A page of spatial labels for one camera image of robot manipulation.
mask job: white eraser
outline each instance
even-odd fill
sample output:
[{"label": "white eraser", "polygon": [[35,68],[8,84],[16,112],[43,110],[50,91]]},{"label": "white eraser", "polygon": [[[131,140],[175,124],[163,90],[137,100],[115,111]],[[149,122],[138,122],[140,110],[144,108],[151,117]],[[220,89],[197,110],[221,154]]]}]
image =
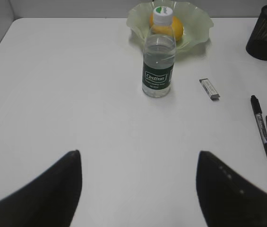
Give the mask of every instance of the white eraser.
[{"label": "white eraser", "polygon": [[214,100],[214,99],[218,99],[220,97],[218,92],[216,91],[216,89],[213,87],[213,85],[209,81],[209,79],[207,79],[207,78],[206,79],[200,79],[199,81],[211,99]]}]

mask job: bottle label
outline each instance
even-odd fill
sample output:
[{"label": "bottle label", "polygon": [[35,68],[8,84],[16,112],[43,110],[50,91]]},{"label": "bottle label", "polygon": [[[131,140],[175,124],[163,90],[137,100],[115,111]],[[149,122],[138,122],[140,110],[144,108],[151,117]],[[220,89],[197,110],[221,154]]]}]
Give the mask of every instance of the bottle label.
[{"label": "bottle label", "polygon": [[167,69],[156,70],[144,63],[143,83],[153,90],[162,90],[170,85],[173,65]]}]

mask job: fruit bowl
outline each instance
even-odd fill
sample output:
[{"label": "fruit bowl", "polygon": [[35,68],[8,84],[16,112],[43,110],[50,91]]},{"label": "fruit bowl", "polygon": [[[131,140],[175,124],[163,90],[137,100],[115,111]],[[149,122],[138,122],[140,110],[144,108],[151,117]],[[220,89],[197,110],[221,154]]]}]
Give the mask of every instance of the fruit bowl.
[{"label": "fruit bowl", "polygon": [[177,53],[189,51],[193,46],[209,39],[209,29],[214,24],[205,11],[189,2],[156,0],[140,3],[129,11],[126,24],[139,37],[142,44],[149,31],[149,17],[158,6],[172,8],[174,16],[184,25],[184,35],[176,42]]}]

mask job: white bottle cap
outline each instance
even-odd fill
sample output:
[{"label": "white bottle cap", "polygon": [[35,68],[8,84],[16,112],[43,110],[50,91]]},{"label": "white bottle cap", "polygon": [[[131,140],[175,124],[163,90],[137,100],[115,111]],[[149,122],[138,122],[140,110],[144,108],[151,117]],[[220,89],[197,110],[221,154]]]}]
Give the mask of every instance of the white bottle cap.
[{"label": "white bottle cap", "polygon": [[153,22],[159,26],[169,26],[172,24],[173,10],[170,7],[159,6],[153,10]]}]

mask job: plastic bottle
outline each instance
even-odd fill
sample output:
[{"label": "plastic bottle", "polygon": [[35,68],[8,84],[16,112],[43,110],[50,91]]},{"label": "plastic bottle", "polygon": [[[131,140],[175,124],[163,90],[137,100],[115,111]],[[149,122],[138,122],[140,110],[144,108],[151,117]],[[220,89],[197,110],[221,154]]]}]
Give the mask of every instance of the plastic bottle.
[{"label": "plastic bottle", "polygon": [[146,95],[160,98],[170,91],[170,82],[176,53],[176,41],[171,27],[173,10],[156,7],[154,25],[150,28],[144,46],[142,87]]}]

